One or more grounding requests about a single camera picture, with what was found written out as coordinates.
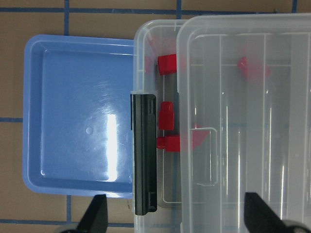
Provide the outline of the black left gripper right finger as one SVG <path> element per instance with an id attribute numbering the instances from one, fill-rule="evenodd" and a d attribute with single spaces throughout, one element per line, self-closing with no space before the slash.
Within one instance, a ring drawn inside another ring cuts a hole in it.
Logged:
<path id="1" fill-rule="evenodd" d="M 244 195 L 244 224 L 250 233 L 285 233 L 286 225 L 255 192 Z"/>

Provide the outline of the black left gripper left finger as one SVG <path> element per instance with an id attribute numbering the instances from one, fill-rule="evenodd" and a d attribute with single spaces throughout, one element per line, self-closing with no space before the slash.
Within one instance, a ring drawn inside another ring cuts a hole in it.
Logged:
<path id="1" fill-rule="evenodd" d="M 95 195 L 75 233 L 105 233 L 108 228 L 108 211 L 106 195 Z"/>

